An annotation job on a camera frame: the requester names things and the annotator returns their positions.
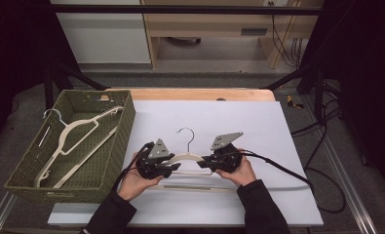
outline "black jacket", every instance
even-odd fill
[[[246,211],[247,234],[290,233],[286,220],[262,180],[240,186],[237,193]],[[125,233],[125,227],[135,213],[136,209],[128,201],[116,192],[110,192],[80,233]]]

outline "silver floor rail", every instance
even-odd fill
[[[4,225],[4,222],[6,221],[7,217],[10,214],[11,209],[13,208],[14,204],[16,203],[17,196],[6,192],[4,195],[4,198],[1,200],[0,203],[0,230]]]
[[[316,122],[317,119],[314,115],[313,109],[313,100],[311,97],[301,97],[303,99],[303,102],[305,103],[305,106],[310,114],[311,119],[313,122]],[[318,130],[320,137],[323,136],[324,130],[319,129]],[[350,177],[347,175],[347,172],[345,171],[343,165],[341,164],[338,155],[334,149],[334,147],[331,144],[331,141],[326,136],[325,140],[323,141],[324,148],[327,153],[328,161],[331,165],[331,168],[340,183],[340,187],[343,189],[347,203],[350,207],[350,210],[354,216],[354,219],[356,220],[360,230],[363,234],[376,234],[377,230],[375,229],[375,226],[371,220],[371,217],[369,216],[365,205],[363,204],[362,199],[360,198],[359,193],[357,192],[353,182],[351,181]]]

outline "perforated metal bracket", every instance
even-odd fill
[[[238,132],[234,134],[228,134],[228,135],[220,135],[215,138],[213,141],[211,150],[216,150],[225,147],[227,144],[231,143],[238,137],[242,136],[243,132]]]
[[[150,150],[149,155],[147,156],[149,159],[163,158],[170,156],[170,152],[164,142],[159,138],[156,140],[155,145],[152,150]]]

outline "person's left hand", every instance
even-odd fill
[[[153,179],[143,178],[137,169],[135,169],[135,163],[131,166],[126,176],[122,179],[122,183],[119,189],[119,196],[126,201],[131,201],[140,195],[146,188],[151,187],[159,183],[163,178],[162,175]]]

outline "hand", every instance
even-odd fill
[[[238,167],[233,173],[226,173],[222,170],[216,170],[215,172],[221,177],[233,181],[238,187],[241,185],[245,186],[256,180],[250,161],[246,156],[243,156],[240,167]]]
[[[135,163],[131,166],[126,176],[122,179],[122,183],[119,189],[119,196],[126,201],[131,201],[140,195],[146,188],[151,187],[159,183],[163,178],[162,175],[153,179],[143,178],[135,169]]]

